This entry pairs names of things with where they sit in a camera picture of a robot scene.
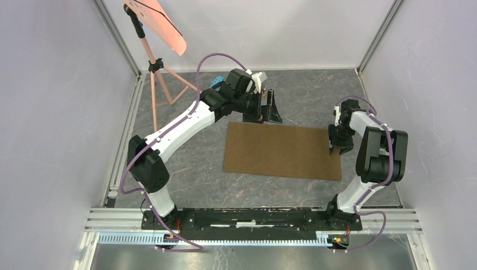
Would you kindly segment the brown cloth napkin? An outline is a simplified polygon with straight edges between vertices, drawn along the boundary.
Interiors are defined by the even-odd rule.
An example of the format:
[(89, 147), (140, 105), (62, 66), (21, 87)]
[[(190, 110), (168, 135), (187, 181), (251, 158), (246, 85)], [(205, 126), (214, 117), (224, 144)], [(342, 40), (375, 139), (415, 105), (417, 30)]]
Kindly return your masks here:
[(338, 152), (327, 129), (229, 123), (223, 170), (259, 176), (341, 180)]

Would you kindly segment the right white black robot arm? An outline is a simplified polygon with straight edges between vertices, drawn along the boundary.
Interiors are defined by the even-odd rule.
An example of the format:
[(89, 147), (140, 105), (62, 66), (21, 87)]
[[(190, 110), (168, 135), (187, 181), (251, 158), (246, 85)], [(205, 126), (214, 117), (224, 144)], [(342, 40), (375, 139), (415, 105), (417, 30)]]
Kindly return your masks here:
[(407, 159), (408, 133), (389, 128), (376, 117), (376, 110), (359, 105), (361, 98), (350, 96), (334, 107), (334, 123), (328, 126), (329, 152), (340, 155), (354, 147), (359, 135), (355, 177), (347, 188), (328, 203), (326, 225), (338, 230), (359, 223), (361, 207), (376, 192), (402, 180)]

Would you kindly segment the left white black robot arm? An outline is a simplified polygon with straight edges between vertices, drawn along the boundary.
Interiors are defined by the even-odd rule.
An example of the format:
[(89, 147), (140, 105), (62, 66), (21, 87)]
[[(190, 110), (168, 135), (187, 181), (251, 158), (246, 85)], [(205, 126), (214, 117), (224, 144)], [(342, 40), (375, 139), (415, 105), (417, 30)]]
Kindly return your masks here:
[(167, 188), (170, 174), (165, 163), (185, 142), (233, 112), (242, 114), (246, 123), (282, 123), (275, 93), (266, 89), (266, 80), (263, 71), (233, 69), (224, 80), (201, 91), (198, 101), (161, 130), (129, 140), (127, 171), (145, 193), (161, 228), (170, 229), (177, 221), (176, 206)]

